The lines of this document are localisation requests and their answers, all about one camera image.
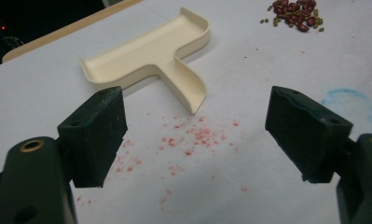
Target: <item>dark background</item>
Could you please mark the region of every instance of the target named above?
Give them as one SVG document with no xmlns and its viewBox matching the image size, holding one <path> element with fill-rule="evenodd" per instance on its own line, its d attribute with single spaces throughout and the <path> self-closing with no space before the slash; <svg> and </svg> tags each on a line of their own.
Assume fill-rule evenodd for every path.
<svg viewBox="0 0 372 224">
<path fill-rule="evenodd" d="M 21 42 L 26 44 L 102 9 L 101 0 L 0 0 L 0 63 Z"/>
</svg>

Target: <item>white table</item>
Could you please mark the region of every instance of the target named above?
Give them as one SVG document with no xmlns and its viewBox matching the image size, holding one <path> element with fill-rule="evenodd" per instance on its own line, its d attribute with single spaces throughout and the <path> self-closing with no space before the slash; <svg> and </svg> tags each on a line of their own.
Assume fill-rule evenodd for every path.
<svg viewBox="0 0 372 224">
<path fill-rule="evenodd" d="M 95 92 L 78 57 L 187 7 L 211 23 L 209 44 L 184 59 L 207 97 L 191 117 L 159 79 L 125 90 L 129 130 L 104 187 L 74 189 L 79 223 L 339 223 L 338 177 L 303 183 L 264 123 L 277 85 L 348 119 L 353 140 L 372 133 L 372 0 L 318 1 L 325 31 L 307 34 L 260 24 L 274 17 L 270 3 L 144 0 L 1 64 L 0 172 L 11 147 L 58 137 L 56 127 Z"/>
</svg>

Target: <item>blue stain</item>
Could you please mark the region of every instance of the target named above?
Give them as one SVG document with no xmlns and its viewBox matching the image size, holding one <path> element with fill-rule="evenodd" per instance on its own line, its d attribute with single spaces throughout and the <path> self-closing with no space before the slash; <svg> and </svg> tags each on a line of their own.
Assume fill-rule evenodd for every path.
<svg viewBox="0 0 372 224">
<path fill-rule="evenodd" d="M 356 90 L 332 90 L 322 100 L 322 105 L 354 124 L 354 131 L 372 133 L 372 101 Z"/>
</svg>

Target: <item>pile of beans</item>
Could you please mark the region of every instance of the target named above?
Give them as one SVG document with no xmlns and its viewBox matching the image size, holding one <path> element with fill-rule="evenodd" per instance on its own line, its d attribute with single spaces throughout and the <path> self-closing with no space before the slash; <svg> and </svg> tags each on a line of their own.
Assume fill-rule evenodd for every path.
<svg viewBox="0 0 372 224">
<path fill-rule="evenodd" d="M 282 20 L 293 28 L 294 26 L 301 32 L 307 32 L 310 27 L 317 29 L 323 24 L 323 19 L 319 17 L 319 10 L 316 9 L 315 0 L 297 0 L 296 3 L 289 3 L 288 0 L 277 0 L 269 6 L 268 11 L 276 14 L 273 19 L 273 26 L 278 26 Z M 268 19 L 262 20 L 261 23 L 268 22 Z"/>
</svg>

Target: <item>beige plastic scoop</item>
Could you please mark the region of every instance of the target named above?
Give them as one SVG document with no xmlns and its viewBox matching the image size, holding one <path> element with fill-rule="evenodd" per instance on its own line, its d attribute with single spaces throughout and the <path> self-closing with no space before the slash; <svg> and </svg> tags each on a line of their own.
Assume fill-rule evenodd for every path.
<svg viewBox="0 0 372 224">
<path fill-rule="evenodd" d="M 206 95 L 200 77 L 180 59 L 209 41 L 209 22 L 188 9 L 128 44 L 82 60 L 88 81 L 98 89 L 123 89 L 150 76 L 159 76 L 186 109 L 195 114 Z"/>
</svg>

